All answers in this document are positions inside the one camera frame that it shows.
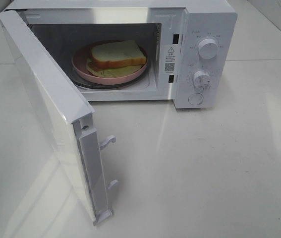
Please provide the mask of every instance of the white countertop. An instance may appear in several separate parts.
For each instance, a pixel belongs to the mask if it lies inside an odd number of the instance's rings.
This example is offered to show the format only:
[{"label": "white countertop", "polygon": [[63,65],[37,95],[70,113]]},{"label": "white countertop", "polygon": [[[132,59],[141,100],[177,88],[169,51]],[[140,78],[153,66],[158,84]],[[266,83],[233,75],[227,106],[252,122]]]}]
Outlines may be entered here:
[{"label": "white countertop", "polygon": [[93,227],[0,27],[0,237],[281,238],[281,32],[245,0],[211,109],[91,103],[115,215]]}]

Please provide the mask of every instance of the pink plate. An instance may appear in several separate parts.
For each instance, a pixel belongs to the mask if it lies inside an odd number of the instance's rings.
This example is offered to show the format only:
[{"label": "pink plate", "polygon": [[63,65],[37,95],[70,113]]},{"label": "pink plate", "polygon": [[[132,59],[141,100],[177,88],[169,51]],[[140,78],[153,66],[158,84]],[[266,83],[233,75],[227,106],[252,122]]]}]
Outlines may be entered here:
[{"label": "pink plate", "polygon": [[93,43],[84,46],[80,48],[77,52],[75,52],[74,56],[72,57],[72,65],[75,71],[78,73],[78,75],[80,75],[82,78],[92,83],[103,84],[103,85],[116,85],[116,84],[122,84],[132,81],[135,78],[139,77],[146,70],[148,64],[148,57],[146,52],[140,47],[140,50],[146,56],[146,63],[144,64],[144,66],[141,67],[140,70],[130,75],[124,77],[118,77],[118,78],[101,78],[92,75],[86,68],[86,60],[90,56],[91,49],[95,45],[105,44],[109,42],[114,42],[114,41],[106,41],[106,42],[103,41],[103,42]]}]

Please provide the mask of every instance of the sandwich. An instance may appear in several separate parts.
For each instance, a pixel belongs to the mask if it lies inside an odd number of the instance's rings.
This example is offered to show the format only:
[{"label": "sandwich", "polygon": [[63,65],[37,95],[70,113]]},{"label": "sandwich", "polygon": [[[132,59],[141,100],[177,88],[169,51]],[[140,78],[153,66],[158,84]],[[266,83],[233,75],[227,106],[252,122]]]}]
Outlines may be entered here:
[{"label": "sandwich", "polygon": [[146,63],[146,57],[133,40],[94,46],[87,59],[87,70],[97,77],[130,75]]}]

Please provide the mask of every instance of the power knob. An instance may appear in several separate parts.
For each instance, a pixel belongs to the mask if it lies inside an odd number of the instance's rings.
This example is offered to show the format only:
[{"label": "power knob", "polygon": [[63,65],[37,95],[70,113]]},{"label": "power knob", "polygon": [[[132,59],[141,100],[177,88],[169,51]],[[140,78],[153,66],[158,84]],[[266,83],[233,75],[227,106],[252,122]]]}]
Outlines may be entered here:
[{"label": "power knob", "polygon": [[205,60],[215,57],[218,53],[218,44],[212,38],[202,40],[198,45],[199,55]]},{"label": "power knob", "polygon": [[193,75],[193,84],[196,88],[202,88],[211,82],[209,73],[204,70],[197,71]]}]

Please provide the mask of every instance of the warning label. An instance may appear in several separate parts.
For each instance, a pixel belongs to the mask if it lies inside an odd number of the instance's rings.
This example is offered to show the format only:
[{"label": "warning label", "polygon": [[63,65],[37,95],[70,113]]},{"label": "warning label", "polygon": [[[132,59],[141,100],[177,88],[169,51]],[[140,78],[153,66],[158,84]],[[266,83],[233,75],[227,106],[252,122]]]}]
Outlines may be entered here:
[{"label": "warning label", "polygon": [[166,45],[165,46],[165,72],[173,73],[175,71],[175,60],[177,58],[178,45]]}]

